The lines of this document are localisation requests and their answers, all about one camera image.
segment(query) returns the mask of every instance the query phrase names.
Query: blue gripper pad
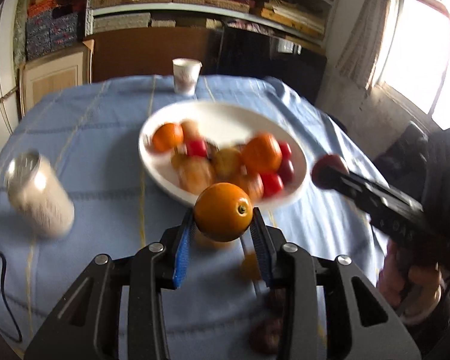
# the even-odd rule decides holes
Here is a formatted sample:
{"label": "blue gripper pad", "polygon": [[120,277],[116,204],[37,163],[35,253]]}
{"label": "blue gripper pad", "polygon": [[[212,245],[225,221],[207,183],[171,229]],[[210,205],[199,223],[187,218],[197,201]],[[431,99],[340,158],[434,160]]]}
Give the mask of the blue gripper pad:
{"label": "blue gripper pad", "polygon": [[187,274],[188,260],[190,258],[190,239],[195,234],[195,229],[197,227],[193,219],[189,221],[185,219],[181,226],[185,228],[175,254],[173,284],[176,288],[181,286],[183,279],[185,279]]}

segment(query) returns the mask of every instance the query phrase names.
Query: white cup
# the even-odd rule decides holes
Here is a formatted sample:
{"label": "white cup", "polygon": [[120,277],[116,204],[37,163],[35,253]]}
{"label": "white cup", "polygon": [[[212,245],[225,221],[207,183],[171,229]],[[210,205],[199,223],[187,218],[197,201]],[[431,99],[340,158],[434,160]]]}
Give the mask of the white cup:
{"label": "white cup", "polygon": [[173,87],[179,95],[191,96],[195,93],[202,62],[195,59],[177,58],[173,60]]}

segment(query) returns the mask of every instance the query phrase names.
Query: white can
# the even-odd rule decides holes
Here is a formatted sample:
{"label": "white can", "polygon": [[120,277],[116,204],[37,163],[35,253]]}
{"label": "white can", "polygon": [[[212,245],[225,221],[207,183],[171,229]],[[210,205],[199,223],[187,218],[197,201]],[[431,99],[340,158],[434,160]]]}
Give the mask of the white can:
{"label": "white can", "polygon": [[20,154],[5,174],[10,204],[38,235],[60,238],[70,232],[75,208],[48,160],[36,151]]}

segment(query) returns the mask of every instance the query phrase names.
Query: table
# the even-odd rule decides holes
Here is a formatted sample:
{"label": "table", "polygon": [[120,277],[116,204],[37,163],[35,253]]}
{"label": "table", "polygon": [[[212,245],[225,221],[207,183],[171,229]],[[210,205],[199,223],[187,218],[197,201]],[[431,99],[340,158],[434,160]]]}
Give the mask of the table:
{"label": "table", "polygon": [[[273,78],[201,76],[195,96],[174,94],[170,76],[135,76],[69,88],[43,98],[19,124],[0,154],[0,250],[8,260],[5,289],[22,329],[25,350],[61,295],[100,253],[117,259],[135,254],[181,223],[186,207],[154,184],[137,150],[139,130],[156,110],[180,100],[226,101],[260,112],[305,147],[310,166],[336,152],[349,168],[384,182],[370,160],[321,111]],[[29,149],[46,156],[75,205],[70,234],[50,241],[33,235],[8,202],[4,169]],[[386,237],[336,192],[310,179],[299,201],[262,213],[286,239],[312,255],[348,254],[375,283]],[[251,240],[245,237],[245,248]],[[183,286],[164,291],[163,313],[170,354],[185,359],[262,359],[251,352],[247,332],[263,318],[262,299],[240,280],[239,241],[229,250],[205,252],[192,245]],[[120,318],[120,358],[126,358],[127,291]],[[0,327],[14,329],[0,297]]]}

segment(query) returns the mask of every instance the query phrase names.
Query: red fruit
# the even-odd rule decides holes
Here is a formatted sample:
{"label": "red fruit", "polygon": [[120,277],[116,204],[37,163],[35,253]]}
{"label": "red fruit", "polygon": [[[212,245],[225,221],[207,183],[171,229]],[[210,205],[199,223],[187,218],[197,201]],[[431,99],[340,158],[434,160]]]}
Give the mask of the red fruit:
{"label": "red fruit", "polygon": [[322,175],[322,170],[325,167],[331,167],[341,173],[349,173],[347,163],[341,156],[339,156],[338,154],[324,155],[317,162],[315,162],[311,173],[313,184],[322,190],[332,189],[327,180]]}
{"label": "red fruit", "polygon": [[266,173],[261,176],[264,198],[270,198],[271,196],[279,193],[284,188],[282,179],[276,173]]}
{"label": "red fruit", "polygon": [[207,156],[207,142],[203,139],[189,140],[186,143],[187,155],[189,157],[206,157]]}
{"label": "red fruit", "polygon": [[278,145],[280,146],[280,150],[282,151],[282,159],[288,160],[292,158],[292,149],[290,145],[284,140],[279,140]]}
{"label": "red fruit", "polygon": [[277,170],[277,174],[282,179],[283,185],[291,183],[295,174],[295,169],[293,168],[292,161],[283,159],[280,167]]}

